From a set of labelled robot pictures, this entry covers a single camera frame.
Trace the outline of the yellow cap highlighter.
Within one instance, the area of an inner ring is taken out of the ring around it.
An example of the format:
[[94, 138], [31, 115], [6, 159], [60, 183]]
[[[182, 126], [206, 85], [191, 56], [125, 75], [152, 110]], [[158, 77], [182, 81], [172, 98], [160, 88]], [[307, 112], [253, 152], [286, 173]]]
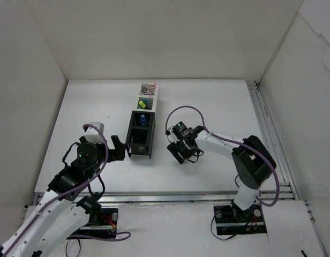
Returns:
[[147, 105], [143, 100], [140, 100], [138, 105], [140, 105], [142, 107], [142, 109], [147, 109]]

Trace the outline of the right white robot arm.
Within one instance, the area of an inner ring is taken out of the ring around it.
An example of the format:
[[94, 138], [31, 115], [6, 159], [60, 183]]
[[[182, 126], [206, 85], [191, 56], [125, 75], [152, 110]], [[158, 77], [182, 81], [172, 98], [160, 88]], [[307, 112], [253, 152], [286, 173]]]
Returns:
[[274, 159], [257, 136], [224, 138], [208, 133], [201, 125], [191, 128], [183, 122], [168, 128], [166, 135], [172, 137], [167, 149], [180, 164], [189, 162], [193, 156], [199, 158], [206, 151], [233, 160], [240, 182], [230, 213], [238, 221], [249, 216], [260, 187], [276, 169]]

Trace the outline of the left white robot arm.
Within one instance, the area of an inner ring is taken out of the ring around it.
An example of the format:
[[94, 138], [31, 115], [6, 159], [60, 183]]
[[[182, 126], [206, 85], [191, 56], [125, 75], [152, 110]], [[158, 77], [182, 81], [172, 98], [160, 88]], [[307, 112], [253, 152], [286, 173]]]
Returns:
[[114, 148], [106, 148], [101, 139], [82, 136], [73, 145], [77, 157], [54, 177], [40, 203], [22, 226], [4, 244], [0, 256], [49, 256], [70, 235], [86, 224], [96, 224], [101, 217], [98, 200], [93, 193], [74, 203], [89, 181], [98, 177], [102, 166], [122, 161], [128, 146], [118, 136], [111, 136]]

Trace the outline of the clear blue-tip glue bottle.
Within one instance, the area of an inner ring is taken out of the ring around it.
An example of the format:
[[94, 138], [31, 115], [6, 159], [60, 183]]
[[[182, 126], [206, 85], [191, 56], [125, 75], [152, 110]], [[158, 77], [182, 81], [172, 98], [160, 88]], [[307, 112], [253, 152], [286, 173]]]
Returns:
[[147, 125], [147, 119], [144, 114], [140, 115], [140, 125], [141, 126], [146, 126]]

